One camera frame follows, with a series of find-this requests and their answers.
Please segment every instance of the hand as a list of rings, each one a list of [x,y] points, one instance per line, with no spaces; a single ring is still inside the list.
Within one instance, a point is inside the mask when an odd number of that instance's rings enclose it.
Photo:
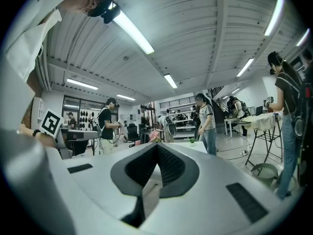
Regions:
[[[204,131],[204,129],[201,128],[201,129],[198,131],[198,134],[199,134],[199,135],[202,135],[202,134],[203,134],[203,131]]]

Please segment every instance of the blue jeans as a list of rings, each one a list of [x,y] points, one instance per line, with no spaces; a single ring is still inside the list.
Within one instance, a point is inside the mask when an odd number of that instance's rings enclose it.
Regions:
[[[204,130],[203,134],[200,135],[199,141],[204,143],[206,152],[211,155],[216,155],[216,129]]]
[[[284,199],[288,191],[290,180],[297,166],[298,155],[300,152],[300,140],[296,138],[291,116],[283,116],[283,146],[284,146],[284,170],[281,174],[280,185],[277,191],[277,196]]]

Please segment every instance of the black backpack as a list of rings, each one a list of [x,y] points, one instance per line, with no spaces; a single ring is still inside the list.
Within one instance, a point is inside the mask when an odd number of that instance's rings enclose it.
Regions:
[[[140,144],[148,143],[150,141],[150,137],[147,133],[141,133],[140,135]]]

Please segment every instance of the ceiling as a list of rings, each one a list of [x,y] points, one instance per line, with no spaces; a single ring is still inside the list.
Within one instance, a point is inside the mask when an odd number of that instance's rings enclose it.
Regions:
[[[50,31],[47,44],[53,88],[98,101],[122,94],[139,104],[230,85],[266,69],[272,51],[295,55],[295,42],[306,30],[288,0],[268,37],[264,31],[276,0],[115,1],[155,52],[144,54],[114,23],[61,11],[62,22]],[[249,58],[252,66],[238,79]],[[164,79],[166,73],[177,89]],[[67,77],[99,89],[73,86]]]

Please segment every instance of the black t-shirt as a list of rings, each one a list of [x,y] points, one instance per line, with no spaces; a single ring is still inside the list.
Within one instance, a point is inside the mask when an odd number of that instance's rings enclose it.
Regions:
[[[106,120],[109,120],[110,123],[112,123],[112,121],[111,121],[111,111],[107,107],[105,107],[101,111],[98,119],[99,119],[99,126],[100,126],[100,128],[102,130],[102,136],[101,137],[103,139],[113,140],[113,129],[107,129],[105,127],[105,124],[104,124],[104,121],[106,121]]]
[[[299,77],[297,74],[288,74],[286,75],[285,73],[281,72],[278,74],[278,78],[276,79],[275,86],[280,88],[284,92],[284,110],[283,114],[288,115],[289,113],[293,113],[296,108],[296,103],[298,101],[298,97],[296,96],[296,92],[294,91],[294,88],[292,85],[296,88],[299,88],[300,86],[300,81]]]
[[[73,119],[73,118],[71,118],[71,120],[69,121],[69,124],[70,125],[74,125],[74,129],[76,129],[76,120],[75,119]]]

